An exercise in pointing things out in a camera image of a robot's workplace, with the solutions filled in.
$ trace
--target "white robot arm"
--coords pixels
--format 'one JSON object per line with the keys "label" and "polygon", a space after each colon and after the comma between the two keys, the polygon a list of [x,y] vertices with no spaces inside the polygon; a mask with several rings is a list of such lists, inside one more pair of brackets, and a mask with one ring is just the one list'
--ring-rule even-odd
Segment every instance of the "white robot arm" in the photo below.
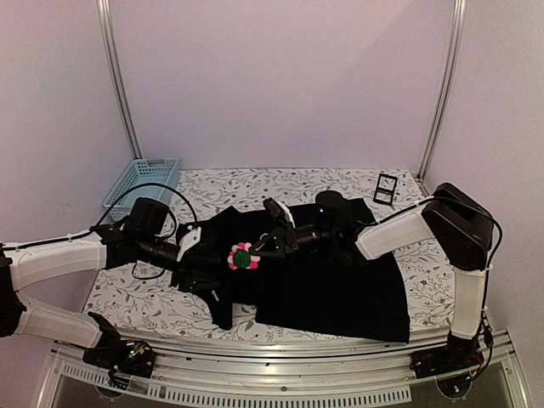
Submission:
{"label": "white robot arm", "polygon": [[[355,245],[366,259],[372,260],[395,249],[436,238],[422,216],[424,208],[418,205],[385,223],[365,229],[357,237]],[[451,334],[471,340],[479,333],[487,270],[485,267],[463,270],[453,265],[453,271],[456,291]]]}
{"label": "white robot arm", "polygon": [[286,258],[332,247],[339,262],[365,264],[395,249],[436,239],[455,272],[454,318],[446,348],[412,355],[414,370],[419,377],[427,377],[483,360],[478,341],[482,326],[486,342],[492,341],[483,310],[490,261],[498,247],[490,252],[494,226],[502,235],[489,212],[447,183],[430,197],[380,222],[362,226],[353,219],[349,201],[336,191],[319,193],[315,203],[319,208],[317,224],[295,228],[288,210],[272,199],[265,200],[265,208],[279,227],[253,244],[250,253]]}
{"label": "white robot arm", "polygon": [[139,198],[130,215],[116,224],[97,225],[52,240],[1,244],[0,337],[28,334],[71,343],[86,349],[83,359],[89,364],[148,377],[155,358],[149,345],[121,340],[99,314],[56,308],[19,290],[57,276],[138,261],[179,271],[179,260],[199,241],[201,229],[188,227],[179,246],[166,242],[159,234],[168,214],[168,206]]}

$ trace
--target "small black frame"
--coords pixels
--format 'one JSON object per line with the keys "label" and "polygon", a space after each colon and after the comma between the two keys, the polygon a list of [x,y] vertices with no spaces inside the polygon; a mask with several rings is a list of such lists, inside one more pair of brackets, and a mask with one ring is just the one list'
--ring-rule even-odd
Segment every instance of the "small black frame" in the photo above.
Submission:
{"label": "small black frame", "polygon": [[[383,185],[382,185],[382,182],[384,181],[383,179],[393,180],[393,188],[390,189],[390,188],[387,188],[387,187],[383,187]],[[397,188],[397,182],[398,181],[399,181],[398,177],[390,176],[390,175],[385,174],[385,173],[380,173],[379,177],[377,178],[376,190],[374,191],[374,198],[372,200],[374,202],[377,202],[378,204],[385,204],[387,206],[392,206],[393,205],[393,198],[394,198],[394,190]],[[377,196],[378,194],[389,197],[389,200],[386,201],[386,200],[383,200],[382,198],[378,198],[378,196]]]}

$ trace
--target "metal pole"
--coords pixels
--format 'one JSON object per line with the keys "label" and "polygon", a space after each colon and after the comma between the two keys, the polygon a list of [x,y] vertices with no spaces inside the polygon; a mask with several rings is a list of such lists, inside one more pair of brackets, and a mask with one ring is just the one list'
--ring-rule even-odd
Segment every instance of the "metal pole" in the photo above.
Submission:
{"label": "metal pole", "polygon": [[434,111],[433,124],[428,135],[425,151],[423,152],[422,162],[416,175],[416,179],[422,184],[425,183],[428,170],[431,167],[431,162],[433,161],[434,151],[436,149],[440,129],[442,127],[442,121],[444,120],[445,109],[448,104],[448,98],[450,97],[451,84],[453,83],[453,77],[456,69],[457,55],[459,54],[459,48],[461,47],[462,28],[465,23],[466,7],[466,0],[456,0],[453,13],[453,22],[451,24],[450,46],[448,48],[439,100]]}
{"label": "metal pole", "polygon": [[141,159],[143,157],[142,150],[139,146],[138,137],[134,129],[130,109],[128,108],[127,94],[123,84],[121,68],[119,66],[119,57],[115,37],[113,34],[113,24],[111,22],[111,10],[109,0],[97,0],[99,8],[100,27],[102,29],[102,38],[104,40],[106,59],[110,68],[111,81],[116,93],[117,105],[121,113],[121,119],[127,135],[128,145],[133,155],[133,159]]}

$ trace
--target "blue basket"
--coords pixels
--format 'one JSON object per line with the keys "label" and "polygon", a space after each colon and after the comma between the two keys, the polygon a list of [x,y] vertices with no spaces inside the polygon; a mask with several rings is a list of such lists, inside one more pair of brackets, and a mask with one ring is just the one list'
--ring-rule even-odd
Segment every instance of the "blue basket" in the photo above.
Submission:
{"label": "blue basket", "polygon": [[[163,160],[134,160],[122,176],[117,180],[113,190],[104,201],[104,208],[110,205],[128,189],[143,183],[161,183],[175,188],[179,181],[179,159]],[[168,204],[172,198],[172,191],[161,187],[142,187],[119,201],[110,211],[114,221],[118,221],[130,213],[134,202],[139,197],[154,198],[164,204]]]}

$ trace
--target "floral tablecloth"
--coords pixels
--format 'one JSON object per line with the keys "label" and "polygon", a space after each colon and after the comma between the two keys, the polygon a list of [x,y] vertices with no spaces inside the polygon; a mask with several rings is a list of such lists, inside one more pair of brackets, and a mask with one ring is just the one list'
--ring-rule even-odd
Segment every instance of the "floral tablecloth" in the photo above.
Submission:
{"label": "floral tablecloth", "polygon": [[[399,177],[394,204],[372,201],[379,173]],[[415,180],[406,170],[361,169],[237,169],[183,171],[177,189],[192,203],[199,219],[210,218],[229,206],[240,211],[263,208],[263,199],[273,197],[287,205],[312,202],[322,190],[337,190],[346,198],[364,197],[377,219],[422,198]],[[171,201],[180,222],[192,220],[184,203]],[[165,231],[172,224],[165,226]],[[446,326],[453,310],[454,276],[435,240],[395,251],[405,281],[411,330]],[[256,309],[236,304],[234,325],[224,331],[212,324],[206,304],[198,297],[170,287],[167,272],[156,280],[135,280],[133,265],[100,271],[85,311],[100,313],[118,327],[177,334],[181,336],[277,342],[297,339],[331,339],[330,335],[266,326],[255,322]],[[152,276],[160,270],[138,264],[137,276]]]}

